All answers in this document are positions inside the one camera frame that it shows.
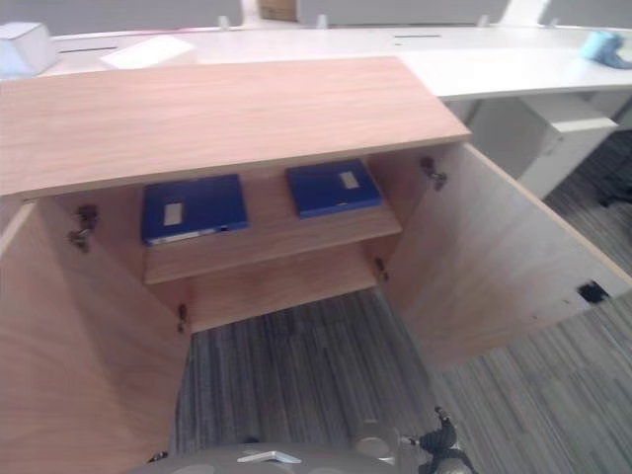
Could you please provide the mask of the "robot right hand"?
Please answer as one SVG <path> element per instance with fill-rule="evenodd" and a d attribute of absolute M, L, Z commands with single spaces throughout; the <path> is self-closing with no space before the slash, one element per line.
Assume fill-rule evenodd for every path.
<path fill-rule="evenodd" d="M 466 452 L 460 447 L 456 428 L 448 413 L 440 406 L 434 408 L 440 426 L 421 435 L 418 446 L 430 460 L 418 467 L 419 473 L 476 473 Z"/>

